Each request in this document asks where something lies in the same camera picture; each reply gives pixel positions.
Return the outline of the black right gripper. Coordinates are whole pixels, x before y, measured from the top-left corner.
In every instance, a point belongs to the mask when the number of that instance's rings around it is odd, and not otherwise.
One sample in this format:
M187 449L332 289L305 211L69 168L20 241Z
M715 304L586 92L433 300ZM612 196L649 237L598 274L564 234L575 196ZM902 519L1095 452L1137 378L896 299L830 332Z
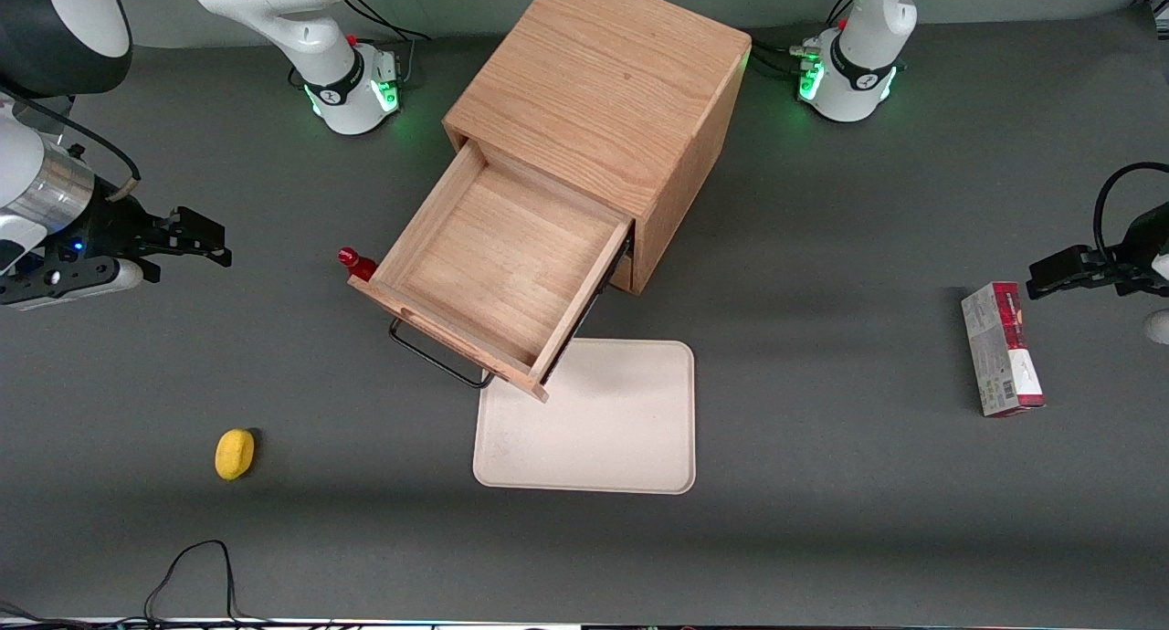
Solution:
M152 215L134 198L98 201L4 274L4 304L65 304L162 281L148 256L196 256L233 264L224 227L178 206Z

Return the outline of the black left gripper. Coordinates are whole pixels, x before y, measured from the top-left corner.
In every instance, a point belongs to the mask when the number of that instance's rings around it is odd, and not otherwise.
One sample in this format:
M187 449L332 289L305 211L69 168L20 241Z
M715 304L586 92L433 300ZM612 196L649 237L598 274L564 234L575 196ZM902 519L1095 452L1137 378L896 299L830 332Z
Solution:
M1168 203L1139 215L1122 241L1108 248L1114 265L1113 288L1120 297L1139 292L1165 298L1165 243ZM1028 297L1039 300L1061 290L1097 289L1111 285L1113 269L1105 256L1087 245L1066 247L1060 261L1037 261L1028 266Z

